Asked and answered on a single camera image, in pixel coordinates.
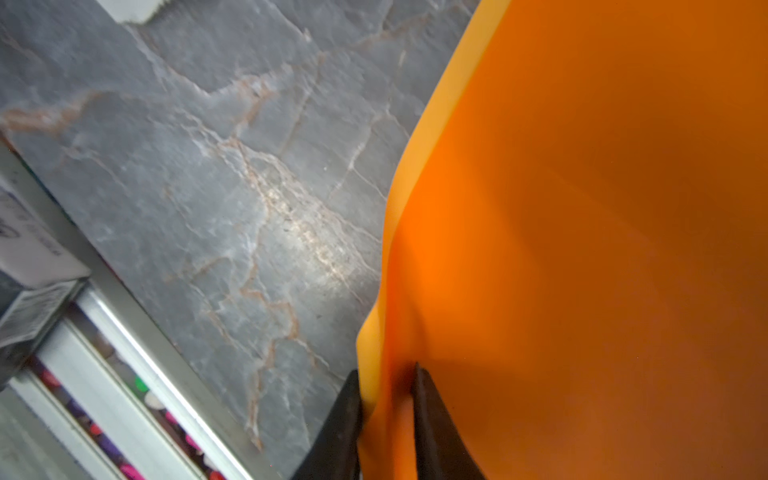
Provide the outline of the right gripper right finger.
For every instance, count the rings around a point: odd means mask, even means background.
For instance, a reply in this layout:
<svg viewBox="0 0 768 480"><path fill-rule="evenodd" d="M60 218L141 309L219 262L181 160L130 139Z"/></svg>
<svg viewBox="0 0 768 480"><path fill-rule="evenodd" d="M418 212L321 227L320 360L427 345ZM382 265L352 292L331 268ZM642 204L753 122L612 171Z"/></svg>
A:
<svg viewBox="0 0 768 480"><path fill-rule="evenodd" d="M417 478L485 479L462 441L432 376L419 364L415 365L411 393Z"/></svg>

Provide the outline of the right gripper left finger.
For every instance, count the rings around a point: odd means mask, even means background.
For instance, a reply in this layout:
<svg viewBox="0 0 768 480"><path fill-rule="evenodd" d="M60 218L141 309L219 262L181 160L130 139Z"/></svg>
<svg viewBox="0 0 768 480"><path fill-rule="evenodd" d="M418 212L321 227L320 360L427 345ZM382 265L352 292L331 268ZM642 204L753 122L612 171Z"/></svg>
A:
<svg viewBox="0 0 768 480"><path fill-rule="evenodd" d="M357 441L363 423L359 374L347 376L314 444L292 475L293 480L360 478Z"/></svg>

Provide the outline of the orange wrapping paper sheet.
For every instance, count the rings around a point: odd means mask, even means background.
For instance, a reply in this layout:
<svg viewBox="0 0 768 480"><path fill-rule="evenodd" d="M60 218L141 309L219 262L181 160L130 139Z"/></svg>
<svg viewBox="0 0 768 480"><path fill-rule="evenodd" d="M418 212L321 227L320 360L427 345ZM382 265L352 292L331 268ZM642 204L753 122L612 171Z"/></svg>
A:
<svg viewBox="0 0 768 480"><path fill-rule="evenodd" d="M767 5L482 1L396 170L368 479L427 369L489 479L767 475Z"/></svg>

